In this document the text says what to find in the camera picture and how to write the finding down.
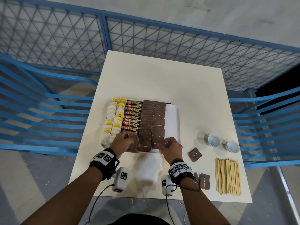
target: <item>black cable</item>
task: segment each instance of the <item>black cable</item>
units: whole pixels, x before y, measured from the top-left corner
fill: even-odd
[[[176,188],[175,188],[174,190],[171,190],[171,192],[174,192],[174,191],[177,189],[177,187],[182,188],[182,189],[186,189],[186,190],[190,190],[190,191],[193,191],[193,192],[200,192],[200,191],[201,191],[201,188],[200,188],[200,180],[199,180],[199,182],[197,182],[197,184],[198,184],[198,186],[199,186],[199,189],[198,189],[198,190],[191,190],[191,189],[188,189],[188,188],[185,188],[185,187],[182,187],[182,186],[179,186],[179,185],[173,185],[173,184],[170,184],[170,185],[167,185],[167,186],[166,186],[166,201],[167,201],[167,207],[168,207],[168,212],[169,212],[169,215],[170,215],[170,218],[171,218],[171,220],[172,220],[173,225],[175,225],[175,223],[174,223],[174,221],[173,221],[173,219],[172,219],[172,216],[171,216],[171,213],[170,213],[170,210],[169,210],[169,204],[168,204],[168,198],[167,198],[167,187],[168,187],[168,186],[176,186]]]
[[[87,223],[90,223],[92,211],[93,211],[93,209],[94,209],[94,207],[95,207],[95,204],[96,204],[98,198],[99,198],[100,195],[104,192],[104,190],[106,190],[106,189],[107,189],[108,187],[110,187],[110,186],[114,186],[114,184],[108,185],[108,186],[105,187],[105,189],[103,189],[102,192],[99,194],[99,196],[97,197],[97,199],[95,200],[95,202],[94,202],[94,204],[93,204],[92,210],[91,210],[91,212],[90,212],[90,216],[88,217],[88,221],[87,221],[84,225],[86,225]]]

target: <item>person's right arm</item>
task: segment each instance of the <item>person's right arm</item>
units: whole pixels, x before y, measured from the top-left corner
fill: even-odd
[[[169,164],[175,159],[182,159],[182,145],[174,137],[166,139],[170,141],[169,147],[158,144],[159,149]],[[207,196],[201,191],[199,185],[192,178],[184,178],[179,186],[195,191],[181,189],[183,201],[191,225],[228,225],[228,220],[218,211]]]

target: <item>hand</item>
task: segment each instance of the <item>hand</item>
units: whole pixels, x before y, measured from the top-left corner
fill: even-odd
[[[174,137],[165,139],[166,142],[171,142],[169,147],[165,147],[158,143],[157,146],[163,153],[165,160],[171,165],[174,159],[182,159],[182,145],[175,140]]]
[[[112,144],[110,145],[110,148],[114,151],[114,153],[117,156],[117,159],[121,157],[123,152],[125,152],[128,147],[133,144],[133,137],[131,132],[123,131],[115,136],[115,139],[113,140]]]

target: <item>table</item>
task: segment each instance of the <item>table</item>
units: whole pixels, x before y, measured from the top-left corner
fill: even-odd
[[[222,142],[238,141],[221,69],[114,51],[107,53],[69,182],[81,175],[88,168],[89,160],[104,149],[100,139],[106,110],[113,97],[176,105],[183,160],[194,172],[210,175],[210,190],[203,190],[205,195],[211,201],[252,203],[241,153],[212,148],[203,138],[215,133]],[[192,162],[187,153],[195,147],[203,156]],[[238,160],[241,196],[220,195],[216,191],[215,157]],[[116,193],[108,188],[102,196],[165,198],[161,176],[168,174],[170,166],[162,154],[126,152],[120,158],[121,166],[130,170],[126,189]],[[94,195],[112,183],[113,178],[102,181]],[[169,198],[182,200],[180,190]]]

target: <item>bundle of wooden sticks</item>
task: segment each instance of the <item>bundle of wooden sticks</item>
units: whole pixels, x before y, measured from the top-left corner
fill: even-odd
[[[215,158],[216,188],[220,194],[241,195],[241,181],[238,162]]]

